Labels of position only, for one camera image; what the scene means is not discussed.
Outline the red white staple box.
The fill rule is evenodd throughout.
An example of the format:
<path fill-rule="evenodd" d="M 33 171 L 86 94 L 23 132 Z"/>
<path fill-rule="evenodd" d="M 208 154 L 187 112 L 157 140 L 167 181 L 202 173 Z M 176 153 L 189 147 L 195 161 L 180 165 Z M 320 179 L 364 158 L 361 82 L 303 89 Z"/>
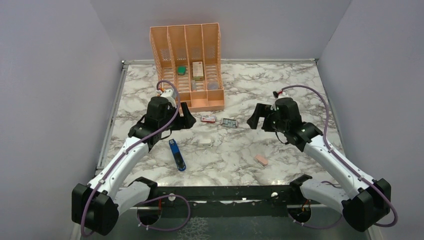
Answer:
<path fill-rule="evenodd" d="M 215 123 L 216 122 L 216 116 L 215 115 L 202 115 L 200 118 L 201 122 L 203 123 Z"/>

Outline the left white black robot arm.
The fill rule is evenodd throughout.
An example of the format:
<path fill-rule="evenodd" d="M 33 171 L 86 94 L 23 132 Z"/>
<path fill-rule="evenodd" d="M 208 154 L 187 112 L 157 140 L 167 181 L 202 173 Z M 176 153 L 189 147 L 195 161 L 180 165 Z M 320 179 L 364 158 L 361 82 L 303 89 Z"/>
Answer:
<path fill-rule="evenodd" d="M 119 216 L 133 206 L 149 206 L 163 199 L 157 196 L 158 184 L 145 177 L 139 177 L 123 190 L 120 187 L 137 162 L 162 140 L 163 132 L 190 129 L 195 122 L 180 96 L 164 92 L 151 98 L 146 114 L 130 128 L 116 156 L 89 183 L 78 183 L 72 190 L 71 218 L 80 224 L 82 237 L 93 233 L 105 236 Z"/>

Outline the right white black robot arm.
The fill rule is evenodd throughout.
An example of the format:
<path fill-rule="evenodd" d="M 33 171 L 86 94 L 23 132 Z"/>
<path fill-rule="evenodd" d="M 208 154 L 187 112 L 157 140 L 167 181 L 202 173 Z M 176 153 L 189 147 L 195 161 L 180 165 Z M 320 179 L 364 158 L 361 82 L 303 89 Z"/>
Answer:
<path fill-rule="evenodd" d="M 292 98 L 278 98 L 272 105 L 257 103 L 247 124 L 256 129 L 260 118 L 264 119 L 262 130 L 282 133 L 286 144 L 314 159 L 339 184 L 338 188 L 332 187 L 304 174 L 289 184 L 288 196 L 292 202 L 317 201 L 339 212 L 359 232 L 391 212 L 391 185 L 357 168 L 329 143 L 317 126 L 303 121 L 298 104 Z"/>

